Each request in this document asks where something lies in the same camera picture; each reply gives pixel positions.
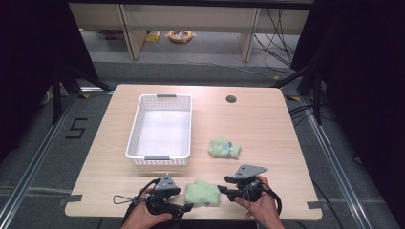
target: wooden table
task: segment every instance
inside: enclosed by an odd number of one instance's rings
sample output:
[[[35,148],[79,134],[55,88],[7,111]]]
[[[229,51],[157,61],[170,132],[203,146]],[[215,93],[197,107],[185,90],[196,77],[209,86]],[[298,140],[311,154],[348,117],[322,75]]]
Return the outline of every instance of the wooden table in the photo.
[[[141,94],[192,94],[191,156],[182,168],[145,169],[125,156]],[[237,98],[226,101],[228,95]],[[238,160],[213,158],[207,152],[212,138],[225,137],[240,144]],[[133,198],[154,178],[169,172],[181,193],[173,202],[183,205],[185,186],[196,178],[226,184],[241,164],[267,167],[262,175],[283,201],[281,219],[318,220],[321,209],[309,209],[318,201],[306,162],[291,123],[286,102],[278,89],[119,85],[102,119],[93,145],[77,179],[72,195],[82,200],[69,202],[71,217],[123,217],[128,204],[115,205],[114,195]],[[218,207],[198,207],[184,219],[240,219],[245,209],[221,195]]]

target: white plastic basket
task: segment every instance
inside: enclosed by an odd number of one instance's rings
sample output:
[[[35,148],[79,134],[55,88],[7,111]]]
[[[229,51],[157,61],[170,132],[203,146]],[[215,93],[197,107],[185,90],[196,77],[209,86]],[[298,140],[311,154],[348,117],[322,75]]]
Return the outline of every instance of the white plastic basket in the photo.
[[[136,165],[187,165],[190,94],[142,94],[125,155]]]

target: green plush toy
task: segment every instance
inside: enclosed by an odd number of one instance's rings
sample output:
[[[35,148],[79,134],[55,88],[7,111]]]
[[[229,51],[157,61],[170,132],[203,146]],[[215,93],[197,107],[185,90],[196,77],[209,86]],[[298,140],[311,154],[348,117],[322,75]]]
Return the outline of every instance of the green plush toy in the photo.
[[[221,193],[216,185],[200,179],[185,186],[185,202],[194,203],[195,207],[220,205]]]
[[[212,139],[208,152],[214,157],[238,159],[241,146],[228,141],[226,138]]]

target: black curtain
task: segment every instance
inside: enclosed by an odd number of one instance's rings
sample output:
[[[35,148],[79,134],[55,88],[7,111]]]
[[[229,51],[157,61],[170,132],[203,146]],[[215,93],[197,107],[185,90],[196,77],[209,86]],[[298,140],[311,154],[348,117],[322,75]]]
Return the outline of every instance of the black curtain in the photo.
[[[0,9],[1,162],[18,146],[55,68],[67,64],[97,76],[68,4],[6,0]]]
[[[322,79],[354,150],[405,228],[405,5],[401,0],[351,4],[343,34],[327,52]],[[309,63],[337,12],[309,14],[292,68]]]

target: basket handle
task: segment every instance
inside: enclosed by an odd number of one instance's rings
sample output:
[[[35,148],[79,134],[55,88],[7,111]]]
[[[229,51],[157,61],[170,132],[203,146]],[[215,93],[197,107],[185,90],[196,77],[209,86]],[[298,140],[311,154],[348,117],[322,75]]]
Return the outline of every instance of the basket handle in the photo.
[[[145,160],[170,160],[170,156],[145,156]]]
[[[156,97],[176,97],[176,94],[156,94]]]

